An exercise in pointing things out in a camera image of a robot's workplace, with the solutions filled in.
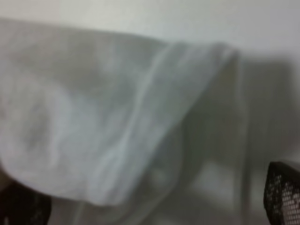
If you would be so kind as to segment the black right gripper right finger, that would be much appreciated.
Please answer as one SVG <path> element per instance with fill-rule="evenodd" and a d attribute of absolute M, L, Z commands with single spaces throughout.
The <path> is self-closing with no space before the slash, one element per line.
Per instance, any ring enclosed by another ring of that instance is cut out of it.
<path fill-rule="evenodd" d="M 298 225 L 300 223 L 299 164 L 270 162 L 263 205 L 271 225 Z"/>

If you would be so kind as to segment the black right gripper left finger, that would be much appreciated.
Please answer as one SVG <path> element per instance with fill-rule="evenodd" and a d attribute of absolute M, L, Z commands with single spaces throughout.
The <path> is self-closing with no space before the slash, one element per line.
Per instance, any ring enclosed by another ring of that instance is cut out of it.
<path fill-rule="evenodd" d="M 46 225 L 52 211 L 51 197 L 13 182 L 0 192 L 2 225 Z"/>

